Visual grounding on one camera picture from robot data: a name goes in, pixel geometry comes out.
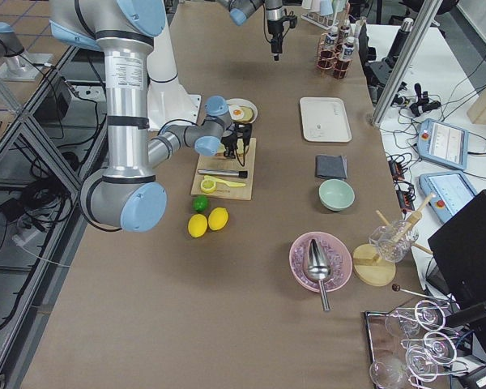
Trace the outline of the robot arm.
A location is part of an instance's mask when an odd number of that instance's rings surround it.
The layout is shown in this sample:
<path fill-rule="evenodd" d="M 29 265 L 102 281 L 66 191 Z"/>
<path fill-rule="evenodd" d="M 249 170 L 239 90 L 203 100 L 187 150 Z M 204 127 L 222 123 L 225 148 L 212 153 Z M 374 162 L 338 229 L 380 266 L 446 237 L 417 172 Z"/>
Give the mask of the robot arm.
<path fill-rule="evenodd" d="M 154 168 L 181 147 L 215 155 L 232 126 L 228 104 L 212 96 L 201 125 L 168 124 L 149 139 L 147 58 L 167 26 L 163 2 L 52 1 L 50 10 L 56 39 L 104 55 L 109 164 L 85 180 L 83 214 L 90 222 L 146 232 L 167 204 Z"/>
<path fill-rule="evenodd" d="M 266 28 L 271 35 L 271 53 L 279 61 L 283 53 L 284 24 L 288 14 L 282 1 L 276 0 L 219 0 L 218 3 L 228 10 L 230 18 L 237 26 L 245 23 L 260 7 L 264 7 Z"/>

